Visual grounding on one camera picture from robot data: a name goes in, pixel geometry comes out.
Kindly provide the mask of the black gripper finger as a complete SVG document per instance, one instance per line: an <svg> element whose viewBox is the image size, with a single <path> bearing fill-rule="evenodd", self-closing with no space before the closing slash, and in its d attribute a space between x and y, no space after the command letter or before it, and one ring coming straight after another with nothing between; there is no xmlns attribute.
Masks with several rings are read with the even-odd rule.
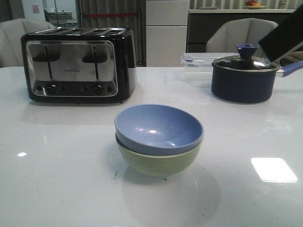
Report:
<svg viewBox="0 0 303 227"><path fill-rule="evenodd" d="M278 61L303 46L303 7L300 6L259 42L266 57Z"/></svg>

